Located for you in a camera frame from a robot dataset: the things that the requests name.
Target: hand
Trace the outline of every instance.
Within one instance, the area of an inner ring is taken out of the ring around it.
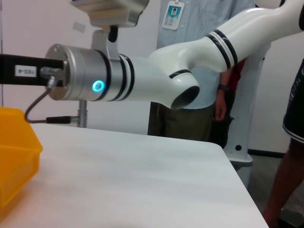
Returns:
[[[218,90],[217,99],[215,100],[215,121],[222,121],[225,119],[227,107],[225,101],[225,91]]]

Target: red fabric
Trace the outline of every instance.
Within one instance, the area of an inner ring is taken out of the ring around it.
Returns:
[[[241,79],[241,71],[244,67],[245,61],[246,60],[244,59],[233,67],[232,75],[228,84],[231,91],[235,92],[237,90],[238,81]]]

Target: khaki pants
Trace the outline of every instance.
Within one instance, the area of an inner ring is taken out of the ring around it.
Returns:
[[[195,110],[172,110],[151,103],[148,135],[207,142],[212,119],[213,105]]]

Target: black cable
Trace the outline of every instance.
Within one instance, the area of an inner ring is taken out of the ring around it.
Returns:
[[[47,123],[47,120],[30,120],[28,117],[29,117],[29,113],[30,111],[32,111],[32,109],[43,99],[45,98],[50,92],[51,92],[52,89],[50,88],[47,88],[47,90],[42,94],[40,95],[40,97],[38,97],[29,107],[28,109],[26,110],[25,112],[25,120],[30,123],[30,124],[46,124]]]
[[[114,43],[114,42],[116,42],[117,37],[118,37],[118,27],[117,26],[111,26],[109,37],[108,37],[109,41],[111,43]]]

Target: dark shorts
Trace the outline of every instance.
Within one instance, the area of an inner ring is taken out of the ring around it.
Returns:
[[[291,88],[283,128],[293,139],[304,143],[304,60]]]

